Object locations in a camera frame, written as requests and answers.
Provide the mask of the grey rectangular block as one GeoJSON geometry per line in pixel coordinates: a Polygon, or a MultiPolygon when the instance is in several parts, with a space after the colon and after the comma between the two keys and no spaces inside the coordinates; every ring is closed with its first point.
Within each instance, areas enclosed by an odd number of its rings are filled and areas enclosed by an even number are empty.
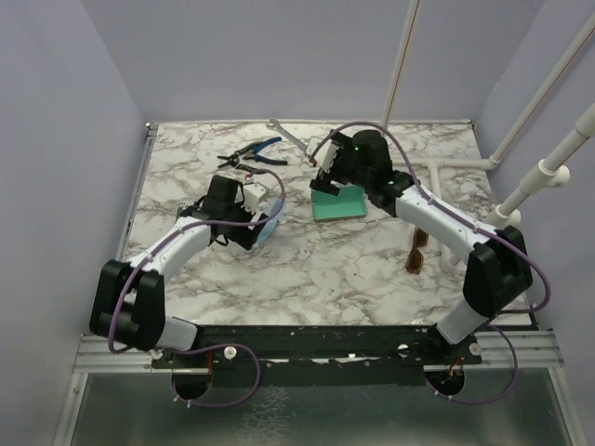
{"type": "Polygon", "coordinates": [[[367,216],[364,190],[357,186],[339,189],[338,195],[311,192],[311,210],[316,222],[337,221],[367,216]]]}

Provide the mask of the aluminium extrusion rail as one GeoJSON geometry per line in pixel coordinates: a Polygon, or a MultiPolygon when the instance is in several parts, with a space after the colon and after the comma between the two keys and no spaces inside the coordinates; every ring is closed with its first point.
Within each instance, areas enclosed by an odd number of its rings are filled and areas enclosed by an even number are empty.
{"type": "MultiPolygon", "coordinates": [[[[139,170],[136,174],[133,190],[126,210],[125,223],[118,243],[116,257],[121,259],[126,253],[130,232],[134,223],[139,197],[142,191],[144,178],[150,162],[152,149],[157,137],[159,124],[146,124],[146,138],[141,153],[139,170]]],[[[74,431],[78,422],[79,414],[84,402],[86,388],[88,385],[89,373],[78,372],[73,366],[68,391],[64,399],[58,425],[55,431],[52,445],[71,445],[73,443],[74,431]]]]}

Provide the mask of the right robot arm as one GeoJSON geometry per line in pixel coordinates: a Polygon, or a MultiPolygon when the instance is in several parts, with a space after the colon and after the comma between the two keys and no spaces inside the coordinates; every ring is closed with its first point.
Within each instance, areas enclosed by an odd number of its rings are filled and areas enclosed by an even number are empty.
{"type": "Polygon", "coordinates": [[[394,168],[387,140],[377,130],[348,137],[334,132],[314,156],[311,188],[336,195],[342,185],[364,190],[375,207],[405,220],[446,245],[466,267],[463,296],[429,330],[427,351],[436,362],[456,357],[460,343],[533,283],[521,232],[472,220],[394,168]]]}

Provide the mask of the blue handled pliers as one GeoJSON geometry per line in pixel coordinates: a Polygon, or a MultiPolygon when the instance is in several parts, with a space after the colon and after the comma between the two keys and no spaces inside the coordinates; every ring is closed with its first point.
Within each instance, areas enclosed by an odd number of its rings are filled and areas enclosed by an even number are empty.
{"type": "Polygon", "coordinates": [[[281,159],[271,159],[263,156],[261,153],[267,147],[281,142],[281,137],[269,138],[266,140],[259,140],[253,143],[250,143],[241,149],[234,151],[231,155],[218,155],[217,158],[222,160],[223,163],[218,165],[218,168],[224,168],[227,166],[238,168],[242,163],[241,161],[248,161],[252,160],[257,163],[263,163],[266,165],[272,166],[286,166],[288,165],[287,160],[281,159]]]}

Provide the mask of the silver open-end wrench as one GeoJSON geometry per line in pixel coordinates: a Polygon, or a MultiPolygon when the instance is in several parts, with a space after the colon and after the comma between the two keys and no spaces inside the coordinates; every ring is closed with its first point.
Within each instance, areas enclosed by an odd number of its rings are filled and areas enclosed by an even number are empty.
{"type": "Polygon", "coordinates": [[[266,123],[266,127],[272,131],[277,132],[279,135],[281,135],[282,137],[289,140],[298,149],[300,149],[308,158],[311,157],[312,149],[311,149],[310,145],[307,144],[306,142],[302,141],[300,138],[296,137],[295,135],[293,135],[288,130],[286,130],[278,120],[270,119],[266,123]]]}

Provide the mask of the white PVC pipe frame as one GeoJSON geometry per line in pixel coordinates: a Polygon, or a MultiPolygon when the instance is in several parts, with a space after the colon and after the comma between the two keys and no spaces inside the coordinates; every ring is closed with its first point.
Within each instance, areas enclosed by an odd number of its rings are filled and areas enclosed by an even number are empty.
{"type": "Polygon", "coordinates": [[[590,1],[424,1],[403,31],[396,119],[469,119],[507,196],[594,101],[590,1]]]}

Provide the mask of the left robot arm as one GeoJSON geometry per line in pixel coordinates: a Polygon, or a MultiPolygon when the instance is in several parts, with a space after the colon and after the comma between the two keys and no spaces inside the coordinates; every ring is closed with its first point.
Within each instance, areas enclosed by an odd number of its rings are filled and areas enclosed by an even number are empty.
{"type": "Polygon", "coordinates": [[[214,176],[206,195],[178,210],[173,227],[150,248],[126,261],[112,259],[101,269],[89,330],[112,343],[141,351],[173,349],[192,367],[205,355],[198,326],[165,314],[165,287],[201,251],[214,243],[256,244],[263,222],[256,216],[268,189],[214,176]]]}

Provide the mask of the black handled cutters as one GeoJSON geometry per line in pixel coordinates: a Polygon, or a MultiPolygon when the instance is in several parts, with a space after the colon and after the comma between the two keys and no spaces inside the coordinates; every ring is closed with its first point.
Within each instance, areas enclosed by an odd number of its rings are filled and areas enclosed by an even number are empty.
{"type": "Polygon", "coordinates": [[[242,171],[245,171],[245,172],[248,172],[251,174],[254,174],[258,171],[258,168],[248,165],[248,164],[244,164],[238,158],[230,158],[229,160],[225,161],[223,164],[218,166],[219,169],[222,169],[224,167],[229,167],[229,168],[233,168],[236,170],[242,170],[242,171]]]}

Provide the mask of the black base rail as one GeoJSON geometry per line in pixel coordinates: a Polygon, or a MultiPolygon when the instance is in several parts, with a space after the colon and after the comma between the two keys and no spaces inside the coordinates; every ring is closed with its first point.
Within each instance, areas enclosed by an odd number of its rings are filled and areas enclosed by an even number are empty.
{"type": "Polygon", "coordinates": [[[188,351],[152,362],[197,387],[421,386],[424,369],[481,363],[474,335],[450,346],[429,326],[198,327],[188,351]]]}

